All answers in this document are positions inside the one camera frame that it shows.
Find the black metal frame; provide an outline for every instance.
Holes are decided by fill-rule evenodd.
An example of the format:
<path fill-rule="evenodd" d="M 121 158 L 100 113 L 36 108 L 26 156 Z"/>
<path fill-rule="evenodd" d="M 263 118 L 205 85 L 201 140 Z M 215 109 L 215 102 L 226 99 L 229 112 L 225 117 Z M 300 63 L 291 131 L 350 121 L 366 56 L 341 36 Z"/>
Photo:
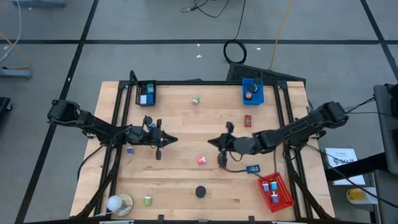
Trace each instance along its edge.
<path fill-rule="evenodd" d="M 202 82 L 197 82 L 197 81 L 157 81 L 156 83 L 157 85 L 242 85 L 241 82 L 228 82 L 228 81 L 202 81 Z M 127 87 L 127 95 L 126 95 L 126 100 L 125 100 L 125 104 L 124 104 L 124 111 L 123 111 L 123 116 L 122 116 L 122 124 L 121 125 L 126 125 L 126 121 L 127 121 L 127 115 L 128 115 L 128 109 L 129 109 L 129 104 L 130 104 L 130 99 L 131 99 L 131 90 L 132 87 L 134 85 L 137 85 L 137 80 L 135 79 L 131 79 L 129 81 L 120 81 L 119 85 L 118 85 L 118 93 L 116 94 L 116 102 L 115 102 L 115 106 L 114 106 L 114 111 L 113 111 L 113 118 L 112 118 L 112 124 L 116 124 L 117 123 L 117 119 L 118 119 L 118 114 L 119 114 L 119 109 L 120 109 L 120 104 L 121 104 L 121 96 L 122 93 L 124 91 L 124 89 Z M 285 122 L 284 122 L 284 117 L 283 117 L 283 110 L 282 110 L 282 105 L 281 105 L 281 101 L 280 101 L 280 95 L 279 95 L 279 87 L 281 87 L 281 89 L 283 89 L 284 91 L 284 98 L 285 98 L 285 102 L 286 102 L 286 107 L 287 107 L 287 114 L 289 117 L 289 122 L 293 122 L 293 112 L 292 112 L 292 106 L 290 104 L 290 97 L 289 97 L 289 91 L 287 89 L 287 82 L 264 82 L 264 85 L 267 86 L 272 86 L 274 88 L 274 93 L 275 93 L 275 102 L 277 105 L 277 113 L 278 113 L 278 118 L 279 118 L 279 123 L 280 126 L 284 126 Z M 106 149 L 106 156 L 104 158 L 104 164 L 103 164 L 103 171 L 101 173 L 101 181 L 100 184 L 102 184 L 107 176 L 108 173 L 108 168 L 109 168 L 109 163 L 110 163 L 110 156 L 111 156 L 111 152 L 112 149 Z M 303 181 L 303 183 L 305 185 L 307 185 L 306 180 L 305 180 L 305 174 L 304 174 L 304 169 L 303 169 L 303 164 L 302 164 L 302 160 L 301 160 L 301 155 L 299 151 L 296 151 L 295 153 L 297 153 L 297 158 L 299 158 L 297 160 L 297 168 L 300 174 L 300 177 Z M 121 156 L 121 147 L 117 148 L 116 151 L 116 157 L 120 157 Z M 285 155 L 287 159 L 291 159 L 290 154 L 286 154 Z M 118 179 L 118 175 L 117 175 L 117 171 L 116 171 L 116 175 L 114 176 L 114 179 L 111 181 L 111 188 L 109 191 L 109 196 L 112 196 L 115 194 L 116 191 L 116 182 Z M 290 184 L 290 192 L 292 194 L 293 200 L 294 200 L 294 213 L 295 213 L 295 218 L 296 220 L 301 218 L 301 214 L 300 214 L 300 205 L 298 202 L 298 196 L 297 196 L 297 190 L 296 190 L 296 186 L 295 186 L 295 182 L 293 181 L 293 179 L 290 178 L 289 176 L 289 184 Z M 305 206 L 305 210 L 307 213 L 307 218 L 313 218 L 312 216 L 312 209 L 309 205 L 309 203 L 307 202 L 307 200 L 304 198 L 304 202 L 306 204 Z M 101 199 L 98 200 L 98 203 L 96 205 L 95 208 L 95 215 L 101 213 L 101 204 L 102 204 L 102 197 Z M 143 222 L 150 222 L 150 220 L 140 220 Z M 197 220 L 195 221 L 191 221 L 191 220 L 187 220 L 187 221 L 179 221 L 182 223 L 196 223 Z M 242 221 L 228 221 L 228 223 L 247 223 L 242 222 Z"/>

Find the blue container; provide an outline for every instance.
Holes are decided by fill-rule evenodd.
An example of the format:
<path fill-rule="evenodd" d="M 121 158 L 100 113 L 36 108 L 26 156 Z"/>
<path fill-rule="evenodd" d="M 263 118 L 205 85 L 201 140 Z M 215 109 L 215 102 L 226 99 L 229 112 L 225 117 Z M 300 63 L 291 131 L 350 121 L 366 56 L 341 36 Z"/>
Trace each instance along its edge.
<path fill-rule="evenodd" d="M 242 98 L 244 105 L 260 105 L 261 103 L 264 102 L 264 85 L 262 82 L 261 85 L 259 85 L 257 93 L 253 93 L 250 100 L 247 100 L 244 97 L 246 92 L 248 91 L 248 86 L 253 84 L 254 80 L 252 78 L 244 78 L 242 80 L 242 89 L 243 89 Z"/>

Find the wooden tabletop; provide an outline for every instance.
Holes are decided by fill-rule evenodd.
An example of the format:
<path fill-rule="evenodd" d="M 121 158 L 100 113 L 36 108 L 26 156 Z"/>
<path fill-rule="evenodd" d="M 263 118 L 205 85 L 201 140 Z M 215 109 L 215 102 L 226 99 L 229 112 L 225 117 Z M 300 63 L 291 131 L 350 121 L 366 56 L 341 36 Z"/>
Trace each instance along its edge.
<path fill-rule="evenodd" d="M 116 99 L 118 82 L 104 82 L 99 94 L 95 116 L 111 122 Z M 288 82 L 289 96 L 295 118 L 307 115 L 307 97 L 303 83 Z M 121 117 L 126 91 L 122 97 Z M 200 97 L 200 103 L 192 100 Z M 288 123 L 283 92 L 280 90 L 285 122 Z M 148 146 L 134 146 L 134 155 L 126 154 L 123 147 L 119 168 L 116 194 L 129 194 L 134 200 L 132 211 L 123 219 L 154 220 L 165 215 L 166 220 L 247 220 L 254 215 L 256 220 L 295 220 L 293 208 L 271 213 L 262 198 L 256 184 L 256 177 L 246 173 L 233 174 L 220 170 L 216 157 L 218 150 L 207 143 L 226 132 L 225 124 L 234 124 L 233 135 L 251 136 L 251 133 L 266 129 L 279 128 L 274 90 L 264 87 L 265 103 L 259 106 L 242 104 L 241 86 L 214 85 L 158 85 L 155 106 L 140 107 L 134 103 L 135 87 L 129 106 L 127 124 L 141 125 L 145 115 L 154 120 L 162 119 L 162 129 L 178 141 L 166 146 L 162 160 L 155 159 L 155 149 Z M 244 115 L 252 116 L 252 127 L 244 127 Z M 318 147 L 316 140 L 310 145 Z M 88 140 L 85 157 L 97 147 L 96 139 Z M 277 171 L 280 172 L 286 186 L 289 178 L 282 157 L 282 146 L 276 151 Z M 197 157 L 205 156 L 205 165 L 197 164 Z M 99 186 L 104 150 L 87 161 L 80 174 L 76 188 L 71 215 L 80 212 L 91 199 Z M 320 154 L 310 148 L 302 149 L 303 166 L 307 177 L 308 189 L 318 203 L 334 216 L 328 184 L 323 171 Z M 248 165 L 259 164 L 261 174 L 274 171 L 272 153 L 244 156 L 241 162 L 235 162 L 228 156 L 228 168 L 244 169 Z M 202 185 L 207 193 L 197 198 L 195 189 Z M 103 211 L 106 209 L 106 191 Z M 305 217 L 302 194 L 297 188 L 301 214 Z M 144 197 L 152 197 L 151 206 L 144 205 Z"/>

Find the yellow cable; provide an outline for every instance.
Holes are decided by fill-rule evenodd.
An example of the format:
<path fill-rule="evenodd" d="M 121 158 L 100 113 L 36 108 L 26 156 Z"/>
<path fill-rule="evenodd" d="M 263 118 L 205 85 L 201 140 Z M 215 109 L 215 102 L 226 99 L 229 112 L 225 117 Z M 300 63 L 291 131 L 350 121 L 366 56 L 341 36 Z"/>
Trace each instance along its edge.
<path fill-rule="evenodd" d="M 12 45 L 13 43 L 4 35 L 2 32 L 0 32 L 0 36 L 8 42 L 9 45 Z M 14 49 L 29 62 L 29 66 L 15 66 L 15 67 L 8 67 L 8 69 L 31 69 L 32 68 L 32 60 L 30 57 L 25 54 L 21 49 L 19 49 L 18 46 L 14 46 Z"/>
<path fill-rule="evenodd" d="M 279 31 L 278 31 L 278 35 L 276 36 L 275 45 L 274 45 L 274 51 L 272 52 L 272 58 L 271 58 L 271 64 L 269 65 L 269 70 L 272 70 L 272 64 L 274 63 L 274 56 L 275 56 L 276 48 L 278 46 L 279 36 L 282 33 L 282 29 L 284 28 L 286 19 L 289 16 L 290 10 L 292 8 L 292 3 L 293 3 L 293 0 L 290 0 L 289 8 L 285 12 L 284 19 L 282 20 L 282 24 L 280 25 L 280 28 L 279 28 Z"/>

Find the small red box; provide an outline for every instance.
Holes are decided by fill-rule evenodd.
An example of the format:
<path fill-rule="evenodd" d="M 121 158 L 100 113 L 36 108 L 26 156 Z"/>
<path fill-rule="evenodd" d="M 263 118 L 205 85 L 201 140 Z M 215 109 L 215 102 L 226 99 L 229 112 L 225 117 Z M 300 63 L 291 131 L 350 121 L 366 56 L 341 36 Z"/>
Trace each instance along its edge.
<path fill-rule="evenodd" d="M 272 181 L 277 182 L 277 185 L 278 185 L 278 189 L 274 190 L 274 192 L 279 197 L 279 203 L 272 203 L 272 200 L 271 200 L 272 190 L 270 190 L 268 192 L 264 192 L 262 189 L 262 184 L 264 184 L 264 183 L 269 184 Z M 279 172 L 277 172 L 275 174 L 267 175 L 263 179 L 258 179 L 258 183 L 260 186 L 262 196 L 264 197 L 264 200 L 266 201 L 267 206 L 272 213 L 278 212 L 279 210 L 282 210 L 282 209 L 285 209 L 287 207 L 291 207 L 294 205 L 292 196 L 289 193 L 289 191 L 287 190 L 287 187 L 285 186 L 285 183 L 284 183 L 282 177 L 280 176 Z"/>
<path fill-rule="evenodd" d="M 251 127 L 251 115 L 244 115 L 244 126 Z"/>

